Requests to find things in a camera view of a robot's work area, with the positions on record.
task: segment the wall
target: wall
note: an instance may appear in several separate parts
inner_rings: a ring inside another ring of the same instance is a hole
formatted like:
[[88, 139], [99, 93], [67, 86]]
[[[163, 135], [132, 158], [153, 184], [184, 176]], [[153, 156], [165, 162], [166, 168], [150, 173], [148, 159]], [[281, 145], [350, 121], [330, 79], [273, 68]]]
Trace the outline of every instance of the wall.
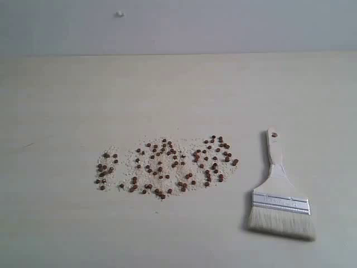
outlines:
[[0, 0], [0, 56], [355, 50], [356, 12], [353, 0]]

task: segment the white table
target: white table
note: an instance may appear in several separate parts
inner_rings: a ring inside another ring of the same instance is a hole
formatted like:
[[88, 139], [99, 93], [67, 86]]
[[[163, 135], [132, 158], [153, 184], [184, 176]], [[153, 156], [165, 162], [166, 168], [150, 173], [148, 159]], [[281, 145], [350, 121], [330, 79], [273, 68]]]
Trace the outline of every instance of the white table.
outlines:
[[[355, 266], [357, 53], [25, 58], [0, 76], [1, 267]], [[316, 242], [244, 228], [270, 125]], [[227, 183], [164, 202], [95, 190], [108, 145], [212, 134], [240, 158]]]

